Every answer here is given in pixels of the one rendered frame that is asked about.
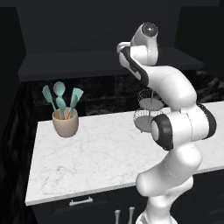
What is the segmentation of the beige utensil pot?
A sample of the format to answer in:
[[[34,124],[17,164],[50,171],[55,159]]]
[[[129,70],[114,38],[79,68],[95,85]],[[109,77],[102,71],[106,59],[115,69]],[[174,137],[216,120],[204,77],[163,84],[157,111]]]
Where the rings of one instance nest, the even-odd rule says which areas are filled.
[[[79,127],[79,115],[76,109],[73,110],[73,116],[62,120],[57,117],[60,110],[57,109],[52,113],[52,124],[60,137],[72,137],[76,134]]]

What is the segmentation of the teal round spoon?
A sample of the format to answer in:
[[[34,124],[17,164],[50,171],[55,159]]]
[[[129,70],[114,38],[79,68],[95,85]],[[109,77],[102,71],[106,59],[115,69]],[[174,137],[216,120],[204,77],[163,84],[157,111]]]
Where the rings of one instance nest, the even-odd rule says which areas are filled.
[[[58,96],[62,97],[66,91],[66,86],[63,82],[57,81],[53,86],[53,92]]]

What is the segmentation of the teal slotted spatula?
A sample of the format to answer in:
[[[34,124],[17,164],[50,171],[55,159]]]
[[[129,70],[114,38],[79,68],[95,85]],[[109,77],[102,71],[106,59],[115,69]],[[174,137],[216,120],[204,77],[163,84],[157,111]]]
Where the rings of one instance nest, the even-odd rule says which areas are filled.
[[[45,99],[52,104],[52,108],[53,108],[53,111],[56,113],[56,115],[58,114],[58,111],[57,109],[55,108],[55,105],[53,103],[53,97],[52,97],[52,94],[51,94],[51,91],[50,91],[50,88],[45,85],[43,87],[43,90],[42,90],[42,93],[43,93],[43,96],[45,97]]]

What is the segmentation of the teal flat spatula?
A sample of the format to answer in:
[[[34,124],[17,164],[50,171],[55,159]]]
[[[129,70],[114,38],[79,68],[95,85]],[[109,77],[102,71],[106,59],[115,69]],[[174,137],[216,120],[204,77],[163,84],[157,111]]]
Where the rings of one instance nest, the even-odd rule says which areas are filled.
[[[78,103],[78,101],[80,100],[80,98],[82,97],[83,93],[84,93],[84,91],[77,87],[75,87],[73,89],[72,97],[71,97],[71,101],[70,101],[70,108],[66,114],[66,118],[73,116],[74,108],[75,108],[76,104]]]

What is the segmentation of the dark drawer front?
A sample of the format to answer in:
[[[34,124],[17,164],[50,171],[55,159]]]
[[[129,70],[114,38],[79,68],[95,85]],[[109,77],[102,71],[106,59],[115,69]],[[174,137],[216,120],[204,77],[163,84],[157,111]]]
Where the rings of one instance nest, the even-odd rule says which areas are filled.
[[[69,206],[69,202],[79,201],[79,200],[86,200],[88,197],[91,197],[94,201],[92,203],[81,204],[77,206]],[[120,203],[123,202],[124,198],[124,190],[123,189],[116,189],[106,192],[98,192],[93,194],[87,194],[78,197],[72,197],[68,199],[58,199],[51,202],[46,202],[42,204],[38,204],[32,206],[33,212],[35,214],[60,214],[62,212],[70,212],[73,210],[78,210],[81,208],[87,208],[91,206],[100,206],[100,205],[107,205],[110,203]]]

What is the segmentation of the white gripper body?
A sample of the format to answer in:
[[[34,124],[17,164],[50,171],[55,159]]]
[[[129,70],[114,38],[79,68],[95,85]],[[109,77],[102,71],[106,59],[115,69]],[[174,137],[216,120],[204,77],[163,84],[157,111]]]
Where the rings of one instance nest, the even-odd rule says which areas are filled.
[[[128,52],[130,50],[130,42],[120,42],[116,47],[117,53],[120,53],[122,49]]]

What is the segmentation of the dark upper cabinet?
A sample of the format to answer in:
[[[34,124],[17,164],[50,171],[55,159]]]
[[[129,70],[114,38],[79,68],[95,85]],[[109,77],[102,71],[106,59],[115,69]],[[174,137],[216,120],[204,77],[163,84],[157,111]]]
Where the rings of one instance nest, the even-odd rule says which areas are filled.
[[[158,28],[158,63],[203,63],[174,46],[181,0],[17,0],[26,56],[21,81],[122,74],[116,47],[144,22]]]

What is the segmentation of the dark base cupboard run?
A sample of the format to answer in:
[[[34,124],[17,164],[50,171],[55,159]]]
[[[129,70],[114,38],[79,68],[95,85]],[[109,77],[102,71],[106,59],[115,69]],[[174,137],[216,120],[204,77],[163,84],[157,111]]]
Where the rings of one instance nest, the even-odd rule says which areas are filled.
[[[171,207],[178,224],[224,224],[224,170],[193,176],[193,187]]]

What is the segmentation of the dark cupboard door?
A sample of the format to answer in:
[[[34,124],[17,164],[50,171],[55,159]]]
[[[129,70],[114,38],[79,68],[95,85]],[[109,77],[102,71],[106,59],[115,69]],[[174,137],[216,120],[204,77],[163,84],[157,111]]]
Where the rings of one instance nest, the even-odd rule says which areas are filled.
[[[122,214],[119,213],[116,217],[116,209],[109,207],[50,215],[35,213],[35,215],[38,224],[124,224]]]
[[[130,219],[130,208],[134,207],[134,213],[132,215],[132,224],[136,223],[136,220],[138,216],[144,211],[147,205],[147,197],[128,197],[125,200],[125,206],[124,206],[124,212],[125,212],[125,217],[124,217],[124,224],[129,223]]]

